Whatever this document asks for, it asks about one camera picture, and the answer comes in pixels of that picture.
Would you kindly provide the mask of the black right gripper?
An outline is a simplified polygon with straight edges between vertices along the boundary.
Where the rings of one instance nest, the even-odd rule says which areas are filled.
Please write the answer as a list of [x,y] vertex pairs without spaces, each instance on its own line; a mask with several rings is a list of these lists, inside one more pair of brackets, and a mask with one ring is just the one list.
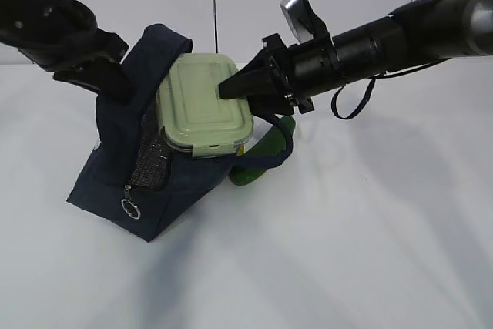
[[254,116],[292,116],[295,108],[302,114],[312,112],[312,99],[302,97],[297,91],[294,64],[281,37],[269,35],[262,39],[262,43],[263,51],[219,84],[219,97],[235,99],[248,96]]

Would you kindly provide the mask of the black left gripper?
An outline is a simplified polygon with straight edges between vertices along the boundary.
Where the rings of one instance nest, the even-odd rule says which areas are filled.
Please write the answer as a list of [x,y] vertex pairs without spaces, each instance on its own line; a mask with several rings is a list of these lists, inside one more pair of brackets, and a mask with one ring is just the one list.
[[[54,72],[55,81],[78,86],[120,104],[128,104],[133,95],[132,83],[118,64],[128,49],[129,45],[120,36],[102,29],[81,37],[71,35],[52,45],[18,48],[40,68]],[[82,70],[72,69],[86,62],[89,63]]]

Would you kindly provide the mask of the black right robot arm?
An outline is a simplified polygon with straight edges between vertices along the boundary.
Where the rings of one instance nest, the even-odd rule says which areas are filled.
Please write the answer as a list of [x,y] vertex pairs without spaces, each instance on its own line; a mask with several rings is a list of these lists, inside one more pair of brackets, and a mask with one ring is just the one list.
[[492,0],[416,0],[332,36],[308,0],[283,0],[297,43],[278,34],[219,85],[221,99],[246,98],[253,112],[310,112],[312,97],[375,76],[492,54]]

